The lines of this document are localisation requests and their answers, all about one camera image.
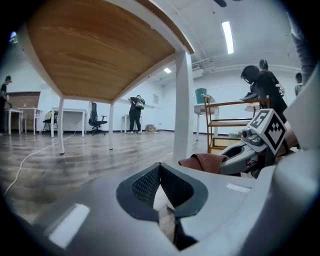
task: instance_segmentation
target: office chair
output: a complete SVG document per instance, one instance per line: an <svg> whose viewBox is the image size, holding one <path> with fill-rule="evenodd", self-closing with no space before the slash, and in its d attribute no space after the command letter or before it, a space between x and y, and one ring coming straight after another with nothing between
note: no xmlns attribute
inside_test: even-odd
<svg viewBox="0 0 320 256"><path fill-rule="evenodd" d="M93 126L92 129L96 128L95 130L92 131L92 135L95 135L95 133L99 131L98 128L100 128L101 125L104 125L108 122L104 121L104 118L106 117L106 115L102 115L102 120L98 121L97 103L90 102L89 110L90 110L89 125Z"/></svg>
<svg viewBox="0 0 320 256"><path fill-rule="evenodd" d="M51 124L51 113L52 111L49 111L46 115L45 115L45 118L44 118L44 127L43 127L43 130L42 130L42 133L45 132L45 129L46 129L46 126L48 124L49 126L49 130L51 129L50 128L50 124ZM54 116L53 116L53 128L54 128L54 125L56 124L56 128L58 129L58 124L57 124L57 117L58 117L58 111L54 111Z"/></svg>

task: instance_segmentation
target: trash bin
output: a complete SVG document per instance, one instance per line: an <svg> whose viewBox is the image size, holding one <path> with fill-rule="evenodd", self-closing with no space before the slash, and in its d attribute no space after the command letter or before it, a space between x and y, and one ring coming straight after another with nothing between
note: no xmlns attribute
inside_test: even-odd
<svg viewBox="0 0 320 256"><path fill-rule="evenodd" d="M195 90L195 97L196 97L196 103L197 104L204 104L205 100L204 97L201 96L201 94L207 94L206 88L199 88Z"/></svg>

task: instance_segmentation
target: fluorescent light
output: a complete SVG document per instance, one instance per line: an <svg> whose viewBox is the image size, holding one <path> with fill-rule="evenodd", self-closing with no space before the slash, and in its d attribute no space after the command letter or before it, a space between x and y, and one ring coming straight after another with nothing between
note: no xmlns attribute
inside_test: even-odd
<svg viewBox="0 0 320 256"><path fill-rule="evenodd" d="M232 40L232 33L229 21L222 22L222 28L224 32L224 37L226 41L226 47L228 49L228 54L234 53L234 42Z"/></svg>
<svg viewBox="0 0 320 256"><path fill-rule="evenodd" d="M171 70L169 68L165 68L164 71L167 72L168 74L171 73Z"/></svg>

